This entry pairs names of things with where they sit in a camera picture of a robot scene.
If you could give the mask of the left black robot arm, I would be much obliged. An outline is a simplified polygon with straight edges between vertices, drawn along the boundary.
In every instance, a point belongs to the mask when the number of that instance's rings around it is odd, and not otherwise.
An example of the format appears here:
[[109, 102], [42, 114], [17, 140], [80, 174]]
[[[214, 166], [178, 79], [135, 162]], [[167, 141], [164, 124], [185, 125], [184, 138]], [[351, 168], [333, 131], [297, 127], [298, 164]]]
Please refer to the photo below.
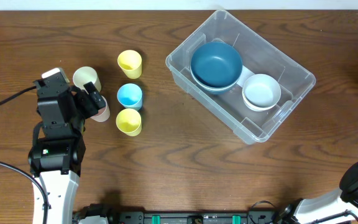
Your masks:
[[42, 120], [33, 130], [28, 162], [35, 179], [34, 223], [71, 223], [81, 162], [86, 119], [106, 107], [96, 87], [70, 84], [61, 68], [34, 81], [37, 112]]

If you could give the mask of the light blue bowl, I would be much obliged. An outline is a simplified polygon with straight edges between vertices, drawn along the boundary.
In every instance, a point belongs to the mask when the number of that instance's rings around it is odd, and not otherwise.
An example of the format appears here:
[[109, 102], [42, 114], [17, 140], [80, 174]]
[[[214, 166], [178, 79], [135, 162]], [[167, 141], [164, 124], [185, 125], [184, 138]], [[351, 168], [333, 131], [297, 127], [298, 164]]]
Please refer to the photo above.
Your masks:
[[268, 107], [277, 104], [282, 91], [276, 79], [266, 74], [255, 74], [249, 77], [242, 88], [242, 97], [253, 105]]

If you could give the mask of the cream white cup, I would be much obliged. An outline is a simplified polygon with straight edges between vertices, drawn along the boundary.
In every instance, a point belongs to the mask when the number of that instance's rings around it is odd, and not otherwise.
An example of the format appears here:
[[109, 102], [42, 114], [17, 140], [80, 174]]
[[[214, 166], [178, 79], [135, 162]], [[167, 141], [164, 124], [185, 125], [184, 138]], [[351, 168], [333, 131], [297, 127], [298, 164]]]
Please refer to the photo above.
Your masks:
[[98, 91], [101, 91], [102, 86], [96, 70], [92, 67], [81, 67], [73, 74], [73, 83], [78, 88], [84, 90], [84, 85], [91, 82]]

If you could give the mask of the pink cup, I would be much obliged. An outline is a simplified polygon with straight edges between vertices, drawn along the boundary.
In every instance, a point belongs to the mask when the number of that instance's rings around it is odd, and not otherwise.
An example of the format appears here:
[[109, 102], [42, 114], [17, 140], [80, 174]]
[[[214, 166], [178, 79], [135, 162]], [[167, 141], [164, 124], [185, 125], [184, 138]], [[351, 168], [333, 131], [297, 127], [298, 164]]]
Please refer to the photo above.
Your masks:
[[91, 119], [93, 119], [97, 122], [100, 122], [100, 123], [107, 121], [110, 117], [110, 109], [109, 109], [108, 103], [107, 103], [105, 97], [102, 96], [102, 98], [103, 98], [106, 106], [104, 108], [100, 109], [96, 115], [91, 117]]

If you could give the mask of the light blue cup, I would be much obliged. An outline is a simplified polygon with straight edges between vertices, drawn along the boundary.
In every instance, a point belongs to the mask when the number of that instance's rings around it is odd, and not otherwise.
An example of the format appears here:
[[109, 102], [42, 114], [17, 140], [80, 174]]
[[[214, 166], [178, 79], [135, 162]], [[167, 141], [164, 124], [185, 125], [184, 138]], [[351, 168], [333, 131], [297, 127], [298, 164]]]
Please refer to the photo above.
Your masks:
[[143, 93], [138, 85], [127, 83], [118, 90], [117, 100], [123, 107], [139, 111], [143, 104]]

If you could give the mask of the yellow cup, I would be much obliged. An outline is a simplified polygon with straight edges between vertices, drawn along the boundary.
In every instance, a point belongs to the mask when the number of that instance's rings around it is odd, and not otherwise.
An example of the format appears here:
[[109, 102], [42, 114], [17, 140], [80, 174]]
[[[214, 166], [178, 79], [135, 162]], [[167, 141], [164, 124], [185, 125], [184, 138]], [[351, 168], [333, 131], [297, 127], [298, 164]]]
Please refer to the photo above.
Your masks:
[[142, 131], [142, 118], [140, 113], [131, 108], [120, 111], [116, 117], [117, 128], [128, 136], [137, 136]]
[[130, 79], [137, 79], [142, 75], [142, 57], [135, 50], [121, 52], [117, 58], [117, 63]]

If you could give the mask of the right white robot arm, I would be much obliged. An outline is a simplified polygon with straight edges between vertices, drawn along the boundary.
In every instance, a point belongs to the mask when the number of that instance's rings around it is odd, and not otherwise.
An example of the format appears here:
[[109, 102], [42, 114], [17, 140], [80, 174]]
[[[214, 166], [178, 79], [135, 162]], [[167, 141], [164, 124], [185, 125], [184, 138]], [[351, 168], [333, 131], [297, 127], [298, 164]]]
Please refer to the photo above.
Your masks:
[[274, 223], [358, 223], [358, 162], [343, 175], [339, 188], [318, 198], [300, 199], [278, 212]]

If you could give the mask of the dark blue bowl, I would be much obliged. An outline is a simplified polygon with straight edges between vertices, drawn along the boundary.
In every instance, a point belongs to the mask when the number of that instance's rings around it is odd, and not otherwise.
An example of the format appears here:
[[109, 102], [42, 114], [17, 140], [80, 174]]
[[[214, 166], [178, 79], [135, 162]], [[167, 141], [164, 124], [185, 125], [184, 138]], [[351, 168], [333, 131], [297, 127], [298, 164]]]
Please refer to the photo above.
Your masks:
[[190, 70], [202, 84], [221, 88], [240, 77], [242, 57], [228, 44], [210, 42], [195, 50], [191, 56]]
[[228, 86], [224, 86], [221, 88], [217, 88], [217, 87], [210, 87], [207, 86], [205, 84], [202, 84], [195, 76], [194, 73], [191, 74], [192, 78], [194, 79], [194, 81], [196, 82], [196, 84], [198, 86], [200, 86], [202, 89], [206, 90], [207, 92], [210, 92], [213, 95], [220, 95], [223, 94], [227, 91], [229, 91], [230, 89], [232, 89], [234, 87], [234, 85], [240, 80], [240, 77], [238, 77], [232, 84], [228, 85]]

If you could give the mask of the white bowl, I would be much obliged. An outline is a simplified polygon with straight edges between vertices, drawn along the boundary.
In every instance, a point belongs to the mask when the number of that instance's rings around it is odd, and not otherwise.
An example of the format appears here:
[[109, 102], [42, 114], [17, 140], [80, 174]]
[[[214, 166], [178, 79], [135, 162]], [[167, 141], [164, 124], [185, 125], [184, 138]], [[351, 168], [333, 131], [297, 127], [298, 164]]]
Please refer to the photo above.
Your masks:
[[250, 110], [253, 110], [253, 111], [267, 111], [267, 110], [272, 109], [275, 106], [275, 104], [273, 104], [272, 106], [268, 106], [268, 107], [255, 106], [247, 98], [244, 98], [244, 103], [245, 103], [246, 107], [248, 107]]

